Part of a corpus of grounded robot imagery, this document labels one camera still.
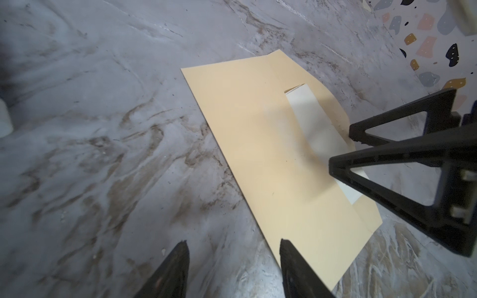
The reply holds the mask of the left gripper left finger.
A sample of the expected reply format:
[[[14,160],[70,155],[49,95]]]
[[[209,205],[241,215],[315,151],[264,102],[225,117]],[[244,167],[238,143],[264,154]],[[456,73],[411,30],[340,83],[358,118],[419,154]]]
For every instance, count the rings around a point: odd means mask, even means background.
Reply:
[[[186,241],[179,242],[134,298],[185,298],[190,251]]]

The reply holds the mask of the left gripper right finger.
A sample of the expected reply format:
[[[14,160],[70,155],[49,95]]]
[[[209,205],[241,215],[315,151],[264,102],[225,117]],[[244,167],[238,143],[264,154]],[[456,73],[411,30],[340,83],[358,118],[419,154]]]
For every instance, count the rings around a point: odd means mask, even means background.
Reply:
[[[286,298],[335,298],[291,241],[281,240],[279,255]]]

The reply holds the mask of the blue white glue stick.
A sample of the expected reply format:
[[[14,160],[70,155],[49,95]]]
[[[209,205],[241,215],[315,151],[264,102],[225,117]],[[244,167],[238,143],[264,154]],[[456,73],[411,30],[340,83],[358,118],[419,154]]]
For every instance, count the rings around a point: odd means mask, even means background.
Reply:
[[[13,130],[14,127],[7,105],[3,99],[0,99],[0,137],[8,136]]]

